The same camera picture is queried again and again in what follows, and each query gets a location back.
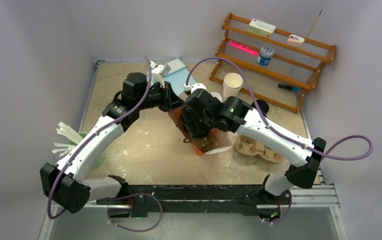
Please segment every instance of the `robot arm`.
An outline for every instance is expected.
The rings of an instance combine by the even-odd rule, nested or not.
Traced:
[[[53,200],[71,213],[79,211],[87,202],[104,198],[113,198],[121,190],[123,179],[108,176],[103,179],[85,180],[88,171],[104,152],[104,150],[118,137],[120,137],[140,116],[140,110],[159,108],[168,112],[184,105],[173,92],[169,82],[163,77],[169,72],[167,65],[154,65],[154,85],[139,109],[121,120],[106,127],[95,135],[102,126],[125,115],[143,97],[148,85],[146,75],[138,72],[131,73],[123,82],[123,89],[115,94],[113,101],[107,105],[95,126],[73,151],[59,160],[54,166],[46,163],[40,170],[42,188],[48,197],[55,182],[56,176],[62,171],[66,163],[78,149],[80,152],[62,174]]]
[[[257,110],[248,103],[234,96],[228,97],[222,103],[201,87],[190,93],[185,104],[195,115],[194,119],[198,120],[189,127],[193,131],[188,132],[199,133],[207,131],[205,128],[209,127],[239,133],[265,144],[288,159],[290,164],[286,168],[266,177],[263,187],[267,193],[279,196],[292,186],[304,189],[313,186],[321,156],[276,135],[265,125]],[[318,151],[325,150],[326,142],[321,138],[311,140],[296,135],[270,120],[268,123],[268,126],[274,127],[289,138]]]

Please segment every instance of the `wooden rack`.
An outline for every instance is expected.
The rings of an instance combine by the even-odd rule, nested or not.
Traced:
[[[234,62],[239,67],[242,67],[242,68],[251,70],[253,72],[256,72],[256,73],[259,73],[259,74],[271,77],[271,78],[276,79],[276,80],[278,80],[280,82],[283,82],[285,84],[288,84],[288,85],[300,88],[300,93],[299,93],[299,96],[298,96],[298,100],[297,100],[297,105],[296,106],[290,106],[290,105],[284,104],[282,102],[273,100],[273,99],[271,99],[271,98],[269,98],[267,96],[260,95],[260,94],[258,94],[256,92],[254,93],[254,95],[258,99],[262,99],[262,100],[264,100],[266,102],[275,104],[275,105],[277,105],[279,107],[282,107],[284,109],[287,109],[287,110],[289,110],[291,112],[298,113],[300,111],[300,108],[302,106],[303,99],[305,98],[306,93],[308,91],[310,91],[310,90],[315,89],[315,86],[316,86],[316,84],[318,82],[318,78],[319,78],[319,74],[320,74],[321,70],[324,68],[324,66],[326,64],[330,64],[334,60],[337,47],[335,45],[328,45],[328,44],[325,44],[325,43],[322,43],[322,42],[319,42],[319,41],[316,41],[316,40],[313,40],[313,39],[305,38],[304,44],[311,44],[311,45],[315,45],[315,46],[318,46],[318,47],[321,47],[321,48],[324,48],[324,49],[328,50],[328,53],[326,54],[326,56],[321,56],[321,55],[315,54],[315,53],[310,52],[310,51],[303,50],[303,49],[295,47],[295,46],[287,45],[286,43],[275,41],[275,40],[272,40],[270,38],[266,38],[266,37],[263,37],[263,36],[259,36],[259,35],[253,34],[253,33],[248,32],[246,30],[243,30],[243,29],[240,29],[240,28],[237,28],[237,27],[233,27],[233,26],[230,25],[231,20],[235,20],[235,21],[238,21],[238,22],[241,22],[241,23],[245,23],[245,24],[249,24],[251,22],[250,19],[246,19],[246,18],[243,18],[243,17],[240,17],[240,16],[233,15],[230,12],[226,16],[225,20],[222,23],[222,29],[225,30],[225,34],[223,36],[222,41],[220,42],[219,47],[217,47],[216,52],[214,53],[214,55],[217,56],[217,57],[222,57],[222,58],[228,59],[228,60]],[[310,75],[307,83],[306,82],[301,82],[301,81],[296,80],[296,79],[294,79],[292,77],[285,76],[285,75],[282,75],[280,73],[277,73],[277,72],[268,70],[266,68],[263,68],[260,65],[251,64],[251,63],[248,63],[246,61],[240,60],[238,58],[226,55],[225,54],[225,48],[226,48],[227,43],[229,41],[231,41],[231,40],[233,40],[234,42],[236,42],[238,44],[241,44],[241,45],[244,45],[246,47],[249,47],[250,49],[252,49],[254,51],[257,51],[257,52],[260,51],[260,48],[258,48],[258,47],[251,46],[251,45],[248,45],[246,43],[243,43],[243,42],[240,42],[240,41],[237,41],[237,40],[234,40],[234,39],[230,39],[228,37],[230,31],[233,31],[233,32],[236,32],[236,33],[239,33],[239,34],[243,34],[243,35],[246,35],[246,36],[258,39],[258,40],[262,40],[264,42],[267,42],[267,43],[270,43],[270,44],[273,44],[273,45],[276,45],[276,46],[279,46],[279,47],[282,47],[282,48],[285,48],[285,49],[289,49],[289,50],[292,50],[292,51],[300,53],[300,54],[307,55],[309,57],[312,57],[312,58],[320,60],[320,63],[316,67],[313,67],[313,66],[310,66],[310,65],[307,65],[307,64],[304,64],[304,63],[292,60],[290,58],[287,58],[287,57],[284,57],[284,56],[280,56],[278,54],[274,54],[273,55],[273,58],[275,58],[275,59],[278,59],[280,61],[292,64],[292,65],[295,65],[295,66],[298,66],[298,67],[301,67],[301,68],[304,68],[304,69],[307,69],[307,70],[310,70],[310,71],[313,72]],[[275,29],[275,33],[276,34],[280,34],[280,35],[284,35],[286,37],[288,37],[289,35],[292,34],[291,32],[284,31],[284,30],[281,30],[281,29],[278,29],[278,28]],[[220,60],[220,59],[217,61],[216,66],[214,67],[214,69],[211,72],[210,77],[209,77],[210,80],[215,81],[215,82],[220,83],[220,84],[223,84],[223,80],[215,77],[215,74],[218,71],[219,67],[221,66],[222,62],[223,62],[223,60]],[[242,88],[240,91],[243,92],[243,93],[249,94],[249,91],[247,89]]]

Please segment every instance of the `paint jar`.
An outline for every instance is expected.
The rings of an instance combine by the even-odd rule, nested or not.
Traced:
[[[270,46],[263,46],[257,56],[257,63],[262,66],[267,66],[274,56],[274,49]]]

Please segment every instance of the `beige table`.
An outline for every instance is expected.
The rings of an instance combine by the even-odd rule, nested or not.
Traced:
[[[193,65],[187,64],[187,68],[191,69]],[[197,82],[205,84],[209,92],[222,93],[222,86],[209,80],[213,67],[214,63],[200,64],[192,75]],[[145,63],[101,63],[82,130],[87,132],[94,126],[114,94],[122,89],[129,73],[145,73],[147,70]],[[234,72],[233,68],[222,66],[216,76],[223,78],[230,72]],[[296,104],[295,95],[277,88],[277,81],[248,71],[244,73],[256,92]],[[246,94],[240,93],[238,97],[252,102]],[[307,136],[300,113],[269,106],[269,119],[298,135]],[[234,143],[236,134],[229,133],[229,136]],[[125,178],[129,184],[261,184],[267,174],[279,171],[288,163],[284,160],[280,164],[272,164],[259,157],[240,155],[234,147],[218,154],[197,156],[189,143],[182,142],[183,139],[166,113],[158,109],[143,110],[128,131],[107,148],[105,162],[91,170],[87,179],[113,174]]]

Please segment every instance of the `paper cup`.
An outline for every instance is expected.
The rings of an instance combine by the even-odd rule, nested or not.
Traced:
[[[223,89],[223,99],[227,99],[229,97],[236,97],[238,95],[238,93],[240,92],[240,90],[228,90],[228,89]]]
[[[228,73],[223,78],[223,100],[228,97],[236,97],[243,86],[243,78],[238,73]]]
[[[228,73],[223,78],[223,86],[229,90],[241,89],[243,86],[243,78],[235,72]]]

